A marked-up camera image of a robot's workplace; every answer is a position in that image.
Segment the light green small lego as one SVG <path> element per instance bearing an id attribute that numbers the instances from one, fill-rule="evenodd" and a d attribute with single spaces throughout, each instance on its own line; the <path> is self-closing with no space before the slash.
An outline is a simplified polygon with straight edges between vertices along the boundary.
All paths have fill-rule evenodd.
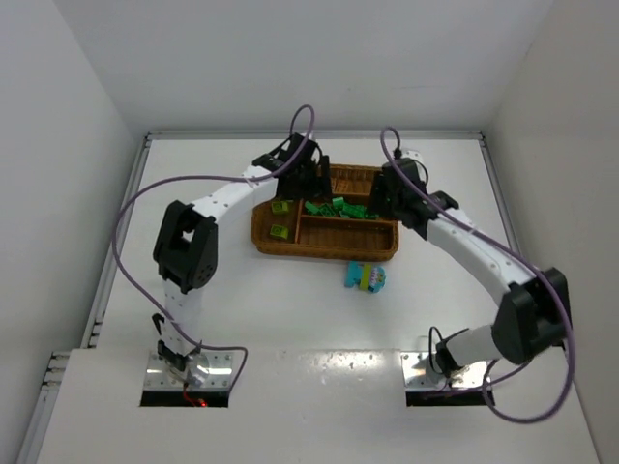
<path id="1" fill-rule="evenodd" d="M 337 212 L 342 212 L 346 206 L 346 202 L 343 197 L 335 197 L 332 200 L 332 205 Z"/>

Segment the green long lego brick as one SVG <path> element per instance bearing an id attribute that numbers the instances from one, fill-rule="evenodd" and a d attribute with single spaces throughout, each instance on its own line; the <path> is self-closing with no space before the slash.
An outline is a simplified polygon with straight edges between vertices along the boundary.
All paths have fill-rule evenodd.
<path id="1" fill-rule="evenodd" d="M 366 209 L 363 205 L 344 204 L 340 214 L 347 218 L 364 219 L 366 217 Z"/>

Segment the dark green square lego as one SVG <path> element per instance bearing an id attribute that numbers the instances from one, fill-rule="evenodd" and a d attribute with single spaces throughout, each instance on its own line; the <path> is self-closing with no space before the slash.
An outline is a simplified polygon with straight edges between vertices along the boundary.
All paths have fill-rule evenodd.
<path id="1" fill-rule="evenodd" d="M 336 217 L 338 212 L 330 204 L 324 203 L 320 206 L 320 214 L 323 217 L 332 218 Z"/>

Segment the lime lego with hole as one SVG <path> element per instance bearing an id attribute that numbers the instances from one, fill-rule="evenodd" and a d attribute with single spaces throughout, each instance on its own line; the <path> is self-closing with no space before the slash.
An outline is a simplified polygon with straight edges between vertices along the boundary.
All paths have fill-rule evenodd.
<path id="1" fill-rule="evenodd" d="M 280 224 L 273 224 L 270 227 L 269 235 L 274 239 L 287 241 L 289 238 L 289 229 Z"/>

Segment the cyan lego cluster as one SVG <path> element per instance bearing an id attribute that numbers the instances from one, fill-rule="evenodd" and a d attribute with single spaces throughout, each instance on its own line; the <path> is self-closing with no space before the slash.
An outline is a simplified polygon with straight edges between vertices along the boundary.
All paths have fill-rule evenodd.
<path id="1" fill-rule="evenodd" d="M 357 261 L 350 261 L 347 264 L 346 274 L 344 279 L 344 286 L 346 288 L 352 288 L 355 285 L 359 285 L 362 280 L 364 272 L 364 265 Z"/>

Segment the lime long lego brick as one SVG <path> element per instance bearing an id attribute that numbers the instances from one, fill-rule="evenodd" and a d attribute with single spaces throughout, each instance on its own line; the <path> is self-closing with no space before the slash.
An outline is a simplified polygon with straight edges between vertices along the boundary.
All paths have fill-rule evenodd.
<path id="1" fill-rule="evenodd" d="M 362 277 L 360 280 L 360 288 L 362 290 L 369 290 L 372 287 L 373 266 L 371 264 L 365 264 L 363 266 Z"/>

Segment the dark green rounded lego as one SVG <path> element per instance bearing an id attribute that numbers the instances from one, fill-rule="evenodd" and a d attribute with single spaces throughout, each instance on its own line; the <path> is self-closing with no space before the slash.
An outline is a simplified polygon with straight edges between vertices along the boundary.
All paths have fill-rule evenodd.
<path id="1" fill-rule="evenodd" d="M 321 216 L 322 215 L 322 211 L 321 211 L 321 206 L 320 205 L 314 204 L 314 203 L 312 203 L 310 201 L 306 201 L 304 206 L 305 206 L 305 209 L 307 210 L 307 212 L 310 215 L 313 215 L 313 216 Z"/>

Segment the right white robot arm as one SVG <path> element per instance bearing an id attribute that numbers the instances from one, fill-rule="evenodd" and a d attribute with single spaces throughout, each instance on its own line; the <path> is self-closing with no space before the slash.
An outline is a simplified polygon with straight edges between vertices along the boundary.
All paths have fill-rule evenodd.
<path id="1" fill-rule="evenodd" d="M 442 249 L 483 286 L 497 305 L 493 323 L 441 340 L 432 359 L 449 377 L 480 361 L 530 362 L 567 337 L 570 321 L 565 276 L 555 268 L 535 275 L 507 251 L 483 240 L 449 194 L 428 193 L 411 158 L 385 163 L 375 174 L 369 209 L 399 221 Z"/>

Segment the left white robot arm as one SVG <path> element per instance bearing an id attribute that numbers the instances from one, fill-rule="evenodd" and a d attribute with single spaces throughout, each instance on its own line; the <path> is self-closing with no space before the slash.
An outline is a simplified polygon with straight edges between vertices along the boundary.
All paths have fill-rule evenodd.
<path id="1" fill-rule="evenodd" d="M 294 133 L 252 161 L 240 177 L 215 192 L 165 210 L 153 257 L 164 289 L 158 354 L 180 372 L 201 349 L 192 333 L 202 292 L 218 266 L 219 234 L 254 207 L 276 198 L 310 199 L 332 194 L 330 158 L 317 142 Z"/>

